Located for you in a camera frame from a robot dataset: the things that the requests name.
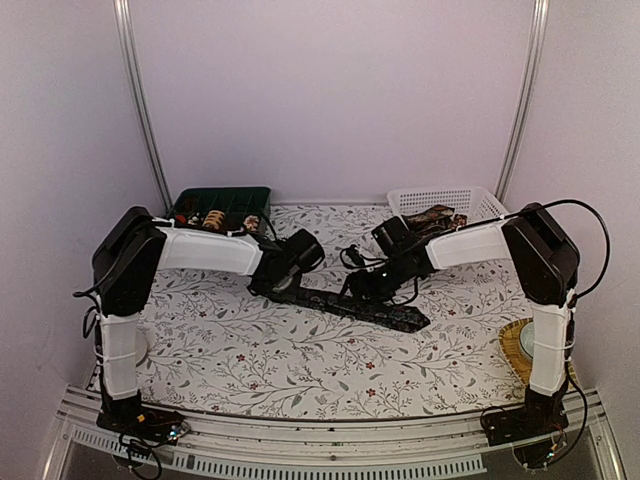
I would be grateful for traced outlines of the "dark floral necktie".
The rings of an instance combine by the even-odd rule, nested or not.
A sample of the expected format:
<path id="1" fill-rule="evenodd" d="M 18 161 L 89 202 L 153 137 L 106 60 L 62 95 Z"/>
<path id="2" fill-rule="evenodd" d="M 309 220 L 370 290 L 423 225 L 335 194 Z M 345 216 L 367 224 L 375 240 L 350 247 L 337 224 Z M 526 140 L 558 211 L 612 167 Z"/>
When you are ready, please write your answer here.
<path id="1" fill-rule="evenodd" d="M 365 302 L 330 291 L 299 287 L 274 292 L 270 298 L 277 303 L 349 317 L 403 333 L 415 333 L 431 324 L 416 307 Z"/>

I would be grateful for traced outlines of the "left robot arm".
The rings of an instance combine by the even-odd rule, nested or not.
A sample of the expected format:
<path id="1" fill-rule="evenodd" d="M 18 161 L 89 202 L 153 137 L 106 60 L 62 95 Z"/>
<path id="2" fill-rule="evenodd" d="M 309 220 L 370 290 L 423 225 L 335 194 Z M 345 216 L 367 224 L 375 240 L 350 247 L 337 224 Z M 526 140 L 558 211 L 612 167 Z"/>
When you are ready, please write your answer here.
<path id="1" fill-rule="evenodd" d="M 128 434 L 148 426 L 136 379 L 136 331 L 157 272 L 194 269 L 248 276 L 264 295 L 288 287 L 324 257 L 316 237 L 305 229 L 276 241 L 248 231 L 179 227 L 144 207 L 130 208 L 92 257 L 92 286 L 77 294 L 93 301 L 97 315 L 104 412 Z"/>

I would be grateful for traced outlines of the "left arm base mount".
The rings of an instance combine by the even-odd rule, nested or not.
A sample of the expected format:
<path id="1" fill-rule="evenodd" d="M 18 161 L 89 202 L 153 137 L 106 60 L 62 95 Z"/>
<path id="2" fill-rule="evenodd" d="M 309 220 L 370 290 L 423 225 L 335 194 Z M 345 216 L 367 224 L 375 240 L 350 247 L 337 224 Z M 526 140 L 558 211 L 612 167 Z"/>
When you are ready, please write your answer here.
<path id="1" fill-rule="evenodd" d="M 102 410 L 96 424 L 118 434 L 118 444 L 129 461 L 150 460 L 157 468 L 162 466 L 159 449 L 175 446 L 191 432 L 182 414 L 142 406 Z"/>

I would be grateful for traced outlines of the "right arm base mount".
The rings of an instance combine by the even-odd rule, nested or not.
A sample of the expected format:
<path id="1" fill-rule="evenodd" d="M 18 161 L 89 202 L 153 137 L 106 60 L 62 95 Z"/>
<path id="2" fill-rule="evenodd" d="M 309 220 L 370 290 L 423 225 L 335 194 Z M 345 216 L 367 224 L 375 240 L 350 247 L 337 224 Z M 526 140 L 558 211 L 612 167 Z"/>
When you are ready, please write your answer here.
<path id="1" fill-rule="evenodd" d="M 561 400 L 544 397 L 526 400 L 521 407 L 488 407 L 480 415 L 480 426 L 490 446 L 513 444 L 516 461 L 526 470 L 549 467 L 567 446 L 569 422 Z"/>

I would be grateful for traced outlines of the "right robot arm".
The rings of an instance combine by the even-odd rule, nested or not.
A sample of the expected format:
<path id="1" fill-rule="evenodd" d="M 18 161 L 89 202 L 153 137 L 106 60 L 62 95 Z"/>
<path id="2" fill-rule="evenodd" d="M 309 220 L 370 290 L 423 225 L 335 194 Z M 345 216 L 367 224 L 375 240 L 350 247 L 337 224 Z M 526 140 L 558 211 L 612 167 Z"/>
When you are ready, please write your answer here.
<path id="1" fill-rule="evenodd" d="M 509 260 L 533 316 L 533 366 L 517 427 L 537 436 L 552 424 L 570 383 L 567 361 L 573 339 L 573 314 L 579 299 L 580 254 L 549 204 L 530 203 L 518 212 L 472 224 L 436 205 L 419 214 L 394 216 L 372 235 L 383 260 L 353 264 L 339 293 L 345 303 L 368 308 L 371 319 L 388 328 L 415 332 L 426 317 L 408 301 L 394 302 L 407 282 L 419 283 L 451 267 Z"/>

